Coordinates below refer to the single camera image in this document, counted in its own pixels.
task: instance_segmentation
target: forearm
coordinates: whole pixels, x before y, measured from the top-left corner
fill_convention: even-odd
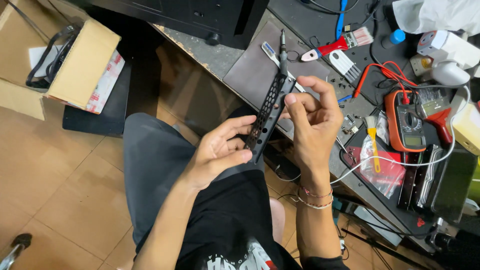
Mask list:
[[[328,167],[302,170],[300,184],[312,194],[324,196],[330,193]],[[332,197],[316,198],[300,190],[303,201],[316,205],[328,204]],[[297,203],[297,246],[301,258],[335,258],[341,255],[340,241],[333,222],[332,207],[314,209],[299,201]]]
[[[197,194],[198,190],[189,187],[180,176],[160,208],[132,270],[175,268]]]

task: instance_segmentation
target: digital multimeter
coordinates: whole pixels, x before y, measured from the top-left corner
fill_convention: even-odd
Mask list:
[[[403,91],[398,90],[385,96],[385,109],[390,131],[390,144],[401,152],[422,152],[426,149],[423,120],[415,109],[415,96],[412,91],[405,91],[410,99],[403,104]]]

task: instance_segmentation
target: printed graphic on t-shirt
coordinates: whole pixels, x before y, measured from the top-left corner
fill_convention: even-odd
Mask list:
[[[202,270],[277,270],[255,238],[248,241],[243,254],[224,256],[221,251],[204,259]]]

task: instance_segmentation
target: blue bottle cap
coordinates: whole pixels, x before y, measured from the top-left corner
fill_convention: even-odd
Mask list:
[[[398,44],[404,40],[405,40],[405,32],[403,32],[400,29],[393,31],[393,33],[390,34],[390,41],[393,44]]]

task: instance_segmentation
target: workbench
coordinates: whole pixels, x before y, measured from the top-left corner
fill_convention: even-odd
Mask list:
[[[257,27],[254,37],[256,36],[256,34],[258,34],[258,32],[260,32],[266,22],[272,22],[279,29],[288,28],[269,10],[265,10],[265,13],[263,14],[263,17]],[[205,70],[207,70],[211,75],[215,76],[221,82],[223,82],[223,78],[225,77],[225,75],[244,52],[240,49],[233,49],[222,45],[210,46],[207,45],[203,39],[193,37],[163,26],[154,24],[152,24],[152,26],[157,29],[165,38],[176,44],[181,50],[190,55],[196,62],[202,65]],[[286,35],[293,40],[300,41],[300,46],[303,47],[306,51],[310,50],[310,48],[302,44],[303,42],[301,42],[301,39],[294,35],[292,31],[286,31]],[[338,87],[338,83],[342,82],[340,80],[340,74],[334,71],[327,63],[323,62],[323,60],[319,61],[326,68],[330,69],[328,82],[330,82],[332,79],[335,79],[336,83],[332,84],[335,88],[337,98],[351,95],[353,88],[346,87],[344,89],[343,87]],[[258,110],[258,108],[253,106],[251,101],[245,99],[241,95],[241,93],[238,93],[237,91],[235,91],[235,89],[232,89],[227,84],[225,84],[225,86],[231,89],[246,103]],[[345,105],[345,108],[341,109],[344,116],[350,114],[352,116],[358,115],[364,117],[370,115],[375,109],[375,107],[361,95],[358,96],[358,98],[356,98],[355,102],[353,103],[347,101],[346,103],[342,104]],[[346,129],[349,129],[351,127],[348,122],[348,120],[345,120],[342,124],[343,126],[345,126]],[[282,129],[280,126],[277,126],[277,128],[281,133],[285,135],[285,137],[288,137],[289,139],[293,138],[293,132],[289,133],[286,130]],[[341,130],[339,130],[338,137],[340,138],[340,141],[342,143],[346,143],[350,139],[351,135],[346,135]],[[341,149],[338,144],[335,144],[330,153],[329,169],[330,172],[336,177],[341,176],[344,172],[348,170],[347,166],[343,162],[341,162],[339,158],[340,150]],[[363,185],[362,182],[354,174],[351,173],[347,175],[341,180],[341,183],[343,188],[346,188],[351,193],[355,194],[356,197],[361,200],[364,205],[374,210],[380,217],[390,222],[401,232],[409,233],[407,229],[402,225],[402,223],[392,214],[392,212],[389,211],[384,206],[384,204],[382,204],[380,200],[374,194],[372,194],[372,192],[365,185]],[[411,240],[424,248],[426,251],[433,252],[433,249],[428,246],[424,242],[424,240],[419,240],[414,237],[411,237]]]

